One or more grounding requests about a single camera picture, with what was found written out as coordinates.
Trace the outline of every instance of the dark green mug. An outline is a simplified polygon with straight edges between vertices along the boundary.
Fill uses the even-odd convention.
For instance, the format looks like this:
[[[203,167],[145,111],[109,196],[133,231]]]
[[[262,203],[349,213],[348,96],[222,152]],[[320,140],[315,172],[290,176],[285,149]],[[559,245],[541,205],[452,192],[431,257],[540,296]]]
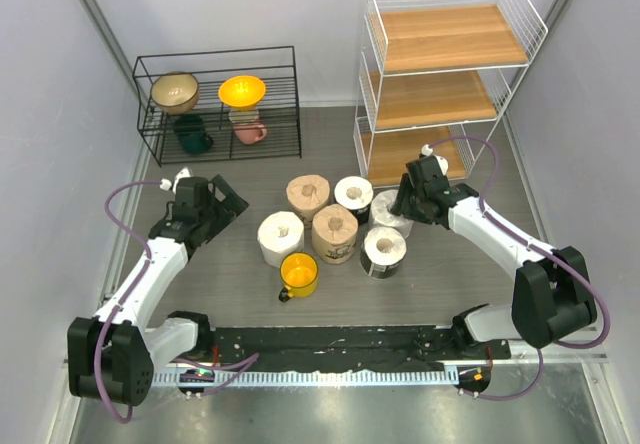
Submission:
[[[185,114],[173,123],[173,132],[188,154],[202,154],[213,146],[213,139],[205,132],[204,121],[196,114]]]

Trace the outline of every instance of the brown bowl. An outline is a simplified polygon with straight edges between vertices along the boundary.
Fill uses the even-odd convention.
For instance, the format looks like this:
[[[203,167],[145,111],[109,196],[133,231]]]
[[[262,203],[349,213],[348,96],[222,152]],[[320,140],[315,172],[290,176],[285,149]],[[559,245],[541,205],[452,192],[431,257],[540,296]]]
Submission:
[[[151,86],[151,99],[167,114],[184,114],[200,98],[198,80],[186,72],[171,72],[159,77]]]

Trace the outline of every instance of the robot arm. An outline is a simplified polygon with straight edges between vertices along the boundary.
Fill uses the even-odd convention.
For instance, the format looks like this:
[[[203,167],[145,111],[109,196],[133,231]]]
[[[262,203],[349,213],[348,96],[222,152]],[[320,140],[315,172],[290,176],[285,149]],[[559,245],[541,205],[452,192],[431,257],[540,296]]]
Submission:
[[[247,207],[221,176],[211,181],[182,171],[172,185],[175,201],[156,223],[147,244],[151,262],[113,318],[102,351],[102,380],[113,402],[136,406],[151,387],[154,369],[183,353],[198,358],[212,346],[206,315],[177,311],[157,329],[147,325],[174,277],[194,252],[226,228]],[[216,198],[216,191],[224,199]],[[143,254],[117,293],[91,319],[76,318],[67,332],[69,389],[79,397],[100,399],[93,367],[96,343],[114,306],[147,263]]]
[[[588,279],[582,255],[568,247],[556,250],[520,230],[485,205],[501,224],[528,243],[520,244],[485,218],[478,193],[466,184],[451,186],[444,175],[446,160],[423,155],[407,164],[396,201],[389,209],[426,224],[439,224],[482,249],[514,281],[511,306],[481,306],[463,313],[474,342],[500,339],[515,331],[531,346],[547,346],[595,322],[591,294],[566,271],[557,268],[530,245],[563,260]]]

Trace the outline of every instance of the toilet paper roll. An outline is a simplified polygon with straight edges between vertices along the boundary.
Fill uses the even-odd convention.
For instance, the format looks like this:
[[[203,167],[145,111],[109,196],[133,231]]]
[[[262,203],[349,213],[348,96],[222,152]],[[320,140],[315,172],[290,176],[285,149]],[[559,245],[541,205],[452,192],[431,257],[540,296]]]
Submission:
[[[340,204],[327,206],[313,218],[311,245],[329,264],[340,264],[356,250],[358,221]]]
[[[313,216],[329,204],[331,189],[324,177],[312,174],[296,177],[287,186],[287,199],[304,227],[311,228]]]
[[[397,195],[398,191],[391,189],[381,192],[373,198],[371,215],[369,216],[369,229],[373,229],[376,226],[393,227],[406,239],[411,233],[413,221],[401,216],[394,216],[389,212],[389,207],[395,202]]]
[[[376,279],[386,279],[398,272],[407,254],[402,235],[391,227],[374,227],[364,238],[360,263],[364,272]]]
[[[302,221],[293,212],[271,214],[258,228],[258,243],[267,264],[280,268],[285,257],[303,250]]]
[[[369,209],[373,200],[373,186],[358,176],[341,179],[333,190],[336,202],[348,209],[361,226],[369,220]]]

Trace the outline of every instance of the brown wrapped toilet paper roll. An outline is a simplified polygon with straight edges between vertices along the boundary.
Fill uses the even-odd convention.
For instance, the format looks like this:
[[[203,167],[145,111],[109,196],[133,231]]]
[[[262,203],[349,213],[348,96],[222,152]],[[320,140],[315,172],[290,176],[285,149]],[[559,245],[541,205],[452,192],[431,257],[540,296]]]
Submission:
[[[313,216],[329,204],[330,195],[329,181],[316,174],[296,177],[287,186],[287,199],[291,209],[307,229],[311,228]]]
[[[356,250],[358,220],[340,204],[327,206],[313,218],[311,245],[329,264],[340,264]]]

